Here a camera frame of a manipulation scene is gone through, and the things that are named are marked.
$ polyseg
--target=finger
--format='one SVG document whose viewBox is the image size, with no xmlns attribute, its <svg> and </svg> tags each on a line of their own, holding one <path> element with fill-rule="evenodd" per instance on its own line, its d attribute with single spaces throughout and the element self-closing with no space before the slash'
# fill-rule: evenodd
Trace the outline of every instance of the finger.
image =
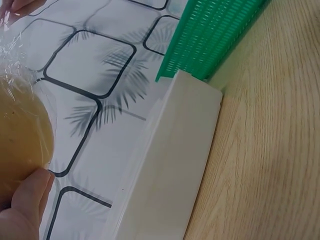
<svg viewBox="0 0 320 240">
<path fill-rule="evenodd" d="M 43 196 L 41 198 L 40 204 L 39 204 L 39 226 L 42 222 L 42 217 L 44 215 L 45 209 L 46 209 L 46 205 L 48 202 L 48 198 L 49 198 L 49 193 L 51 191 L 52 185 L 54 184 L 54 180 L 55 180 L 55 175 L 53 173 L 50 173 L 50 179 L 46 185 L 46 189 L 43 193 Z"/>
<path fill-rule="evenodd" d="M 11 11 L 13 12 L 18 11 L 19 9 L 22 9 L 24 6 L 27 6 L 33 1 L 35 0 L 14 0 L 11 5 Z"/>
<path fill-rule="evenodd" d="M 24 215 L 35 227 L 39 225 L 39 204 L 51 174 L 39 168 L 27 177 L 13 194 L 11 208 Z"/>
<path fill-rule="evenodd" d="M 0 6 L 0 25 L 5 21 L 7 12 L 11 9 L 13 0 L 3 0 L 2 5 Z"/>
<path fill-rule="evenodd" d="M 11 12 L 9 22 L 10 24 L 13 24 L 14 22 L 18 21 L 19 19 L 31 14 L 41 6 L 43 6 L 46 3 L 46 0 L 34 0 L 28 5 L 23 6 L 17 11 Z"/>
</svg>

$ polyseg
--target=plastic sheet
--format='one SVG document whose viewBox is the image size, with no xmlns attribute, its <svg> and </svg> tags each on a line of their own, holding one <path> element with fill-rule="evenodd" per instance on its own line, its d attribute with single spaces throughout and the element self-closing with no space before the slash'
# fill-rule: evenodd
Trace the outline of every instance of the plastic sheet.
<svg viewBox="0 0 320 240">
<path fill-rule="evenodd" d="M 54 152 L 56 101 L 36 72 L 26 67 L 28 39 L 10 31 L 10 12 L 0 13 L 0 207 L 21 181 L 49 166 Z"/>
</svg>

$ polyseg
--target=hand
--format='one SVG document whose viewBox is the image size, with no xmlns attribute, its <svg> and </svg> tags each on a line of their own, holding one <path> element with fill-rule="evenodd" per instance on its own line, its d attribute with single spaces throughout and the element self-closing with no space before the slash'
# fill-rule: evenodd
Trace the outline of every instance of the hand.
<svg viewBox="0 0 320 240">
<path fill-rule="evenodd" d="M 2 0 L 1 9 L 10 11 L 10 23 L 14 23 L 23 18 L 46 3 L 47 0 Z"/>
<path fill-rule="evenodd" d="M 15 191 L 11 208 L 0 212 L 0 240 L 39 240 L 39 227 L 54 175 L 38 169 Z"/>
</svg>

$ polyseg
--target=black square outline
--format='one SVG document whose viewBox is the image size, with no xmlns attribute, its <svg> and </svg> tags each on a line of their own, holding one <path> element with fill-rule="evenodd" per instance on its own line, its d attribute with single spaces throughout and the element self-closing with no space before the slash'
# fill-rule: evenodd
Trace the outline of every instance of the black square outline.
<svg viewBox="0 0 320 240">
<path fill-rule="evenodd" d="M 131 2 L 131 3 L 139 4 L 141 6 L 144 6 L 144 7 L 148 8 L 148 9 L 153 9 L 153 10 L 158 10 L 158 11 L 165 10 L 167 5 L 168 5 L 168 2 L 169 2 L 169 0 L 166 0 L 163 7 L 154 7 L 154 6 L 150 6 L 148 4 L 145 4 L 145 3 L 142 3 L 142 2 L 138 2 L 138 1 L 135 1 L 135 0 L 127 0 L 127 1 Z"/>
<path fill-rule="evenodd" d="M 55 208 L 54 208 L 54 212 L 53 212 L 53 216 L 52 216 L 52 219 L 51 219 L 51 222 L 50 222 L 50 226 L 49 226 L 49 229 L 48 229 L 48 233 L 46 235 L 46 240 L 50 240 L 50 237 L 51 237 L 51 234 L 52 234 L 52 230 L 54 228 L 54 224 L 55 224 L 55 221 L 57 219 L 57 215 L 58 215 L 58 210 L 59 210 L 59 207 L 60 207 L 60 203 L 61 203 L 61 200 L 62 200 L 62 197 L 64 196 L 65 193 L 68 193 L 68 192 L 75 192 L 77 194 L 80 194 L 82 195 L 83 197 L 87 198 L 87 199 L 90 199 L 98 204 L 101 204 L 109 209 L 111 209 L 112 207 L 112 204 L 108 203 L 108 202 L 105 202 L 105 201 L 102 201 L 101 199 L 95 197 L 95 196 L 92 196 L 84 191 L 81 191 L 80 189 L 76 188 L 76 187 L 73 187 L 73 186 L 66 186 L 64 187 L 63 189 L 61 189 L 61 191 L 59 192 L 59 195 L 58 195 L 58 198 L 57 198 L 57 201 L 56 201 L 56 205 L 55 205 Z"/>
<path fill-rule="evenodd" d="M 180 20 L 181 16 L 179 17 L 179 16 L 173 14 L 173 13 L 169 10 L 169 6 L 170 6 L 171 2 L 172 2 L 172 0 L 169 0 L 169 1 L 168 1 L 168 4 L 166 5 L 166 11 L 167 11 L 172 17 L 178 18 L 178 19 Z"/>
<path fill-rule="evenodd" d="M 147 46 L 147 41 L 148 41 L 150 35 L 152 34 L 152 32 L 153 32 L 154 29 L 156 28 L 157 24 L 159 23 L 159 21 L 160 21 L 162 18 L 171 18 L 171 19 L 175 19 L 175 20 L 178 20 L 178 21 L 179 21 L 179 18 L 177 18 L 177 17 L 175 17 L 175 16 L 171 16 L 171 15 L 163 15 L 163 16 L 159 17 L 159 18 L 154 22 L 154 25 L 150 28 L 150 30 L 149 30 L 148 34 L 146 35 L 146 37 L 145 37 L 142 45 L 143 45 L 143 47 L 144 47 L 146 50 L 148 50 L 148 51 L 150 51 L 150 52 L 153 52 L 153 53 L 155 53 L 155 54 L 159 54 L 159 55 L 161 55 L 161 56 L 164 56 L 165 53 L 155 51 L 155 50 L 153 50 L 153 49 L 151 49 L 151 48 L 149 48 L 149 47 Z"/>
<path fill-rule="evenodd" d="M 48 71 L 48 67 L 50 67 L 50 65 L 52 64 L 52 62 L 54 61 L 54 59 L 56 58 L 57 54 L 68 44 L 68 42 L 78 33 L 81 33 L 81 32 L 86 32 L 86 33 L 90 33 L 90 34 L 93 34 L 93 35 L 97 35 L 97 36 L 101 36 L 101 37 L 104 37 L 104 38 L 107 38 L 107 39 L 111 39 L 111 40 L 114 40 L 116 42 L 119 42 L 119 43 L 123 43 L 125 45 L 129 45 L 132 47 L 133 49 L 133 52 L 131 54 L 131 56 L 128 58 L 128 60 L 126 61 L 126 63 L 124 64 L 124 66 L 122 67 L 122 69 L 120 70 L 118 76 L 116 77 L 113 85 L 111 86 L 111 88 L 109 89 L 109 91 L 106 93 L 106 94 L 103 94 L 103 95 L 96 95 L 96 94 L 93 94 L 91 92 L 88 92 L 88 91 L 85 91 L 85 90 L 82 90 L 80 88 L 77 88 L 77 87 L 74 87 L 70 84 L 67 84 L 67 83 L 64 83 L 62 81 L 59 81 L 59 80 L 55 80 L 55 81 L 58 81 L 61 83 L 61 85 L 64 86 L 64 88 L 68 87 L 69 90 L 71 89 L 78 89 L 78 90 L 81 90 L 83 92 L 86 92 L 86 94 L 88 95 L 91 95 L 91 96 L 94 96 L 95 98 L 97 99 L 106 99 L 110 96 L 110 94 L 113 92 L 113 90 L 115 89 L 117 83 L 119 82 L 123 72 L 125 71 L 126 67 L 128 66 L 128 64 L 130 63 L 130 61 L 132 60 L 132 58 L 134 57 L 134 55 L 136 54 L 137 52 L 137 48 L 136 46 L 134 46 L 133 44 L 131 43 L 128 43 L 126 41 L 123 41 L 123 40 L 120 40 L 120 39 L 117 39 L 115 37 L 112 37 L 112 36 L 108 36 L 108 35 L 105 35 L 105 34 L 102 34 L 102 33 L 98 33 L 98 32 L 94 32 L 94 31 L 90 31 L 90 30 L 85 30 L 85 29 L 81 29 L 81 30 L 77 30 L 75 31 L 74 33 L 72 33 L 63 43 L 62 45 L 56 50 L 54 51 L 54 53 L 52 54 L 52 57 L 50 58 L 50 60 L 48 61 L 48 63 L 45 65 L 45 67 L 43 68 L 43 75 L 46 79 L 53 79 L 52 77 L 49 77 L 48 74 L 47 74 L 47 71 Z"/>
<path fill-rule="evenodd" d="M 74 93 L 80 94 L 80 95 L 82 95 L 82 96 L 84 96 L 86 98 L 94 100 L 96 105 L 97 105 L 97 109 L 96 109 L 94 115 L 92 116 L 88 126 L 86 127 L 86 130 L 84 131 L 83 137 L 82 137 L 78 147 L 76 148 L 76 150 L 75 150 L 70 162 L 68 163 L 68 166 L 65 168 L 65 170 L 63 170 L 61 172 L 54 172 L 54 171 L 50 170 L 50 172 L 52 172 L 55 175 L 55 177 L 63 178 L 70 172 L 72 166 L 74 165 L 74 163 L 75 163 L 75 161 L 77 159 L 78 154 L 80 153 L 83 145 L 85 144 L 85 142 L 86 142 L 86 140 L 88 138 L 88 135 L 90 133 L 91 127 L 94 125 L 94 123 L 97 120 L 97 118 L 99 116 L 99 113 L 100 113 L 100 111 L 102 109 L 102 103 L 100 102 L 99 99 L 96 99 L 94 96 L 88 94 L 88 92 L 86 92 L 86 91 L 84 91 L 84 90 L 82 90 L 80 88 L 75 88 L 73 86 L 70 86 L 70 85 L 68 85 L 68 84 L 66 84 L 64 82 L 58 81 L 58 80 L 56 80 L 54 78 L 43 77 L 43 78 L 40 78 L 40 79 L 37 80 L 37 82 L 40 82 L 40 81 L 48 81 L 49 83 L 52 83 L 52 84 L 57 85 L 59 87 L 62 87 L 64 89 L 66 89 L 66 90 L 70 90 L 70 91 L 72 91 Z"/>
<path fill-rule="evenodd" d="M 68 24 L 64 24 L 64 23 L 61 23 L 61 22 L 52 21 L 52 20 L 48 20 L 48 19 L 44 19 L 44 18 L 37 18 L 37 19 L 33 20 L 32 22 L 30 22 L 30 23 L 22 30 L 21 34 L 23 34 L 24 31 L 26 31 L 27 28 L 29 28 L 29 27 L 30 27 L 34 22 L 36 22 L 36 21 L 44 21 L 44 22 L 49 22 L 49 23 L 53 23 L 53 24 L 63 25 L 63 26 L 72 28 L 72 29 L 73 29 L 73 33 L 75 33 L 75 32 L 77 31 L 77 29 L 76 29 L 74 26 L 71 26 L 71 25 L 68 25 Z M 37 73 L 40 73 L 41 71 L 43 71 L 43 70 L 45 69 L 45 67 L 46 67 L 47 64 L 48 64 L 48 63 L 46 63 L 46 64 L 44 65 L 44 67 L 42 67 L 41 69 L 35 70 L 35 71 L 36 71 Z"/>
</svg>

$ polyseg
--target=dough ball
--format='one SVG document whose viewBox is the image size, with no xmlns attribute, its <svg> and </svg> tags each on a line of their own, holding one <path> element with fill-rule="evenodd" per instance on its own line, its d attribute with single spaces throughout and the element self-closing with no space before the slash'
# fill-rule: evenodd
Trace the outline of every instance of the dough ball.
<svg viewBox="0 0 320 240">
<path fill-rule="evenodd" d="M 0 76 L 0 204 L 9 202 L 24 179 L 46 167 L 54 151 L 47 110 L 29 84 Z"/>
</svg>

